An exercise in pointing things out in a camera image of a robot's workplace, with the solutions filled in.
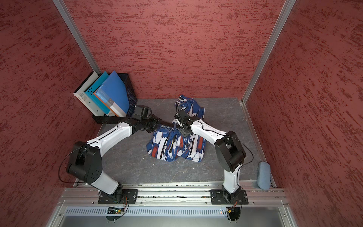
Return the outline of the blue white patterned trousers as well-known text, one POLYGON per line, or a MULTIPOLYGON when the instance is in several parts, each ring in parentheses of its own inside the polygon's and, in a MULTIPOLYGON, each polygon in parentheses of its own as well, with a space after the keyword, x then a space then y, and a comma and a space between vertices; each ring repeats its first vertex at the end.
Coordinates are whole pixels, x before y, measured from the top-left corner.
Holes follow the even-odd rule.
MULTIPOLYGON (((205 108, 193 99, 184 95, 175 102, 177 110, 183 110, 188 116, 204 119, 205 108)), ((153 137, 146 145, 148 155, 173 162, 178 158, 201 162, 205 153, 206 140, 201 136, 191 134, 183 136, 176 128, 165 125, 158 126, 153 137)))

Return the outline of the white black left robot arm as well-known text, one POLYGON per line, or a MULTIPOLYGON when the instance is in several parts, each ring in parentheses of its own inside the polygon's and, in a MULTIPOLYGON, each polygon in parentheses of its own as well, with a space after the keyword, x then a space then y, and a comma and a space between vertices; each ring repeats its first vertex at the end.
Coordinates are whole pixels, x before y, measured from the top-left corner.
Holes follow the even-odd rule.
POLYGON ((118 201, 123 195, 123 187, 103 170, 103 155, 137 131, 154 131, 160 121, 155 115, 126 118, 92 140, 77 142, 74 144, 74 151, 70 154, 66 172, 118 201))

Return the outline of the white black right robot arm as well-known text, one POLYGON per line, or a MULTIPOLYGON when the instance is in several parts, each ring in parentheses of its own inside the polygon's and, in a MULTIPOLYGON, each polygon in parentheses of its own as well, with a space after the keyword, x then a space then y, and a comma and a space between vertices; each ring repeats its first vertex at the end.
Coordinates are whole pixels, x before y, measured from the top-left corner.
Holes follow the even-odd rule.
POLYGON ((182 135, 195 134, 214 145, 219 164, 224 169, 223 189, 230 195, 237 193, 246 152, 236 133, 218 130, 197 116, 190 117, 184 111, 177 112, 175 119, 182 135))

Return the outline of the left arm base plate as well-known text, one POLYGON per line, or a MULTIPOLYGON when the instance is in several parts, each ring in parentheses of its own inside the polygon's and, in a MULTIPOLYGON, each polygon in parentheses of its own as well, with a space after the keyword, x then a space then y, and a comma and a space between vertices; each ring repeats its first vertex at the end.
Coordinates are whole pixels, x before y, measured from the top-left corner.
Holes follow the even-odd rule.
POLYGON ((103 191, 99 192, 98 204, 135 204, 138 197, 137 189, 122 189, 109 195, 103 191))

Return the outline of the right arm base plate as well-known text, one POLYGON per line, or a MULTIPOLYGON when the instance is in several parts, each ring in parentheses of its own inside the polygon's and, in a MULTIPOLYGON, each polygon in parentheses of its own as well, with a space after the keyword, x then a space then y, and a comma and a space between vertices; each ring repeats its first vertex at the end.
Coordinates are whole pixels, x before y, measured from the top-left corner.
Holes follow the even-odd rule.
POLYGON ((227 190, 211 190, 211 203, 213 205, 248 205, 248 196, 244 189, 239 189, 230 194, 227 190))

